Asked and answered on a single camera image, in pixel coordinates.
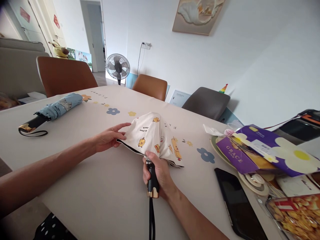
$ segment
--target smartphone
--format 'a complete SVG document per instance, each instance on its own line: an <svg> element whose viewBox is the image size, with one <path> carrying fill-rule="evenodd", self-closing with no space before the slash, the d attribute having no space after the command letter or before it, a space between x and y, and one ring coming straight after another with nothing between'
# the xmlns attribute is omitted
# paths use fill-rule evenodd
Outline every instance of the smartphone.
<svg viewBox="0 0 320 240"><path fill-rule="evenodd" d="M238 178L215 170L233 231L246 240L268 240Z"/></svg>

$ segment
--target blue flower print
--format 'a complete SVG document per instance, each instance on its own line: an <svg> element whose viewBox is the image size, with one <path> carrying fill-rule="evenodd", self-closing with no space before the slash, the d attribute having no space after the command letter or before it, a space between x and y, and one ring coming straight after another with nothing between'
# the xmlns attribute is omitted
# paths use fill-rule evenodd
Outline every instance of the blue flower print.
<svg viewBox="0 0 320 240"><path fill-rule="evenodd" d="M120 113L120 111L117 108L109 108L109 111L107 111L108 114L116 115Z"/></svg>
<svg viewBox="0 0 320 240"><path fill-rule="evenodd" d="M214 155L211 152L208 152L204 148L197 148L197 151L201 153L201 158L203 161L214 163Z"/></svg>

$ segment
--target standing fan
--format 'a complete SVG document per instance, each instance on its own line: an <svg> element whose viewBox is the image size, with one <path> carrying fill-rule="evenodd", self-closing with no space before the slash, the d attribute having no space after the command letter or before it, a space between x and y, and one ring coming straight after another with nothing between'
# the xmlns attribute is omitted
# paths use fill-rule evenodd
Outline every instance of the standing fan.
<svg viewBox="0 0 320 240"><path fill-rule="evenodd" d="M106 61L106 69L111 77L118 80L120 85L121 79L124 79L130 73L130 64L121 54L111 54Z"/></svg>

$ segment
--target floor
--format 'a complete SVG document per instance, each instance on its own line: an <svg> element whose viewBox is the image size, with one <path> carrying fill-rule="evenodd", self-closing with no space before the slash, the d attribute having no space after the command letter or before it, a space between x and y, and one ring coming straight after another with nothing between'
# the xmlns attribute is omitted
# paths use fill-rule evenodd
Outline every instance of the floor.
<svg viewBox="0 0 320 240"><path fill-rule="evenodd" d="M116 81L106 79L105 72L93 73L99 87L118 84ZM0 159L0 177L11 172L11 169ZM0 221L0 224L11 235L12 240L29 240L34 238L37 227L49 215L50 210L35 198L18 208Z"/></svg>
<svg viewBox="0 0 320 240"><path fill-rule="evenodd" d="M99 87L118 84L117 81L113 81L111 79L106 78L106 72L95 72L93 73L93 76L96 79Z"/></svg>

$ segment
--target gray chair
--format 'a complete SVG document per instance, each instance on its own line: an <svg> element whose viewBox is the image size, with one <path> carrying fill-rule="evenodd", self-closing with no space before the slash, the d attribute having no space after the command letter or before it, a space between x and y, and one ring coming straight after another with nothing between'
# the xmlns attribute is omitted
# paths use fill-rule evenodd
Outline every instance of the gray chair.
<svg viewBox="0 0 320 240"><path fill-rule="evenodd" d="M229 95L200 87L188 98L182 108L218 120L229 101Z"/></svg>

